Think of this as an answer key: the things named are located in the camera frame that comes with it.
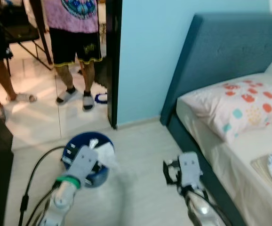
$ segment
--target black chair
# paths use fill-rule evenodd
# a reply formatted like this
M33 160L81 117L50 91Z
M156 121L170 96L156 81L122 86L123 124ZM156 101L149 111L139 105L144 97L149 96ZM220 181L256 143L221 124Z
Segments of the black chair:
M0 25L5 33L5 38L7 44L18 43L23 49L25 49L30 55L37 59L41 64L43 64L49 70L53 68L46 65L40 58L38 54L38 49L45 50L39 46L35 41L40 38L38 29L30 24L25 11L24 4L22 6L13 7L9 6L2 10L0 14ZM28 48L26 48L22 42L32 41L36 48L36 55L34 55ZM6 59L8 72L10 74L9 58Z

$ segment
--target pillow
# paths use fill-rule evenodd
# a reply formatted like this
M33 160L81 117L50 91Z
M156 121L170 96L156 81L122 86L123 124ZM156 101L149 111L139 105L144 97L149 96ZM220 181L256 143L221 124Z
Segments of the pillow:
M254 79L195 90L184 101L222 140L272 122L272 86Z

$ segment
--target white tile floor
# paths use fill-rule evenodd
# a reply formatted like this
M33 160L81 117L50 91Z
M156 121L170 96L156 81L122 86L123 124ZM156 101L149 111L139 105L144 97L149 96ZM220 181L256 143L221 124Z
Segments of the white tile floor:
M33 43L27 42L24 45L35 53ZM70 70L73 83L79 92L67 104L57 106L57 94L65 89L65 85L55 70L49 71L17 44L12 44L11 49L14 54L10 60L14 90L35 94L38 98L38 101L32 104L8 103L7 94L0 85L0 101L4 104L7 115L6 126L14 135L13 149L110 127L107 105L96 104L95 108L87 113L82 110L85 83L83 77L77 73L80 68L78 62L72 65ZM44 53L39 52L39 55L45 60ZM106 89L94 83L91 92L95 96L105 93Z
M111 170L99 188L80 189L65 226L191 226L187 208L176 188L167 186L162 161L176 158L180 148L168 130L156 122L120 129L98 130L114 143L123 173ZM28 177L36 161L48 149L65 145L61 139L14 151L8 190L5 226L16 226L20 202ZM55 178L64 171L62 150L41 163L30 189L24 223Z

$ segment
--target blue trash bin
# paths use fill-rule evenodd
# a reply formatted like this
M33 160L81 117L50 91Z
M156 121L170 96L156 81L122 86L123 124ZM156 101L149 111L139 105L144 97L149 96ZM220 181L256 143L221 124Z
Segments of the blue trash bin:
M98 139L98 144L96 145L96 147L99 147L105 143L110 142L113 145L112 141L105 136L104 134L98 133L98 132L87 132L87 133L82 133L79 134L77 136L75 136L74 138L72 138L67 144L66 147L71 147L72 145L74 145L76 148L80 149L80 147L82 147L83 145L87 145L89 146L90 140L91 139ZM70 152L68 152L67 148L64 149L63 151L63 157L73 160L75 156L72 156L69 154ZM70 167L70 164L64 162L64 165L66 167L66 169L68 169ZM109 169L105 166L102 166L101 169L97 172L97 173L91 173L88 175L88 179L90 179L92 181L92 185L90 185L89 183L85 183L84 186L85 187L89 187L89 188L93 188L93 187L98 187L100 185L102 185L108 178L108 173L109 173Z

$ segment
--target blue upholstered headboard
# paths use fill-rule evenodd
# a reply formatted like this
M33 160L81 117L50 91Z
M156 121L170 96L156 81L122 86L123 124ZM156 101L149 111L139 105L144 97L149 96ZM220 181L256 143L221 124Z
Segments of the blue upholstered headboard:
M272 15L195 15L161 112L161 123L168 123L179 96L264 72L271 62Z

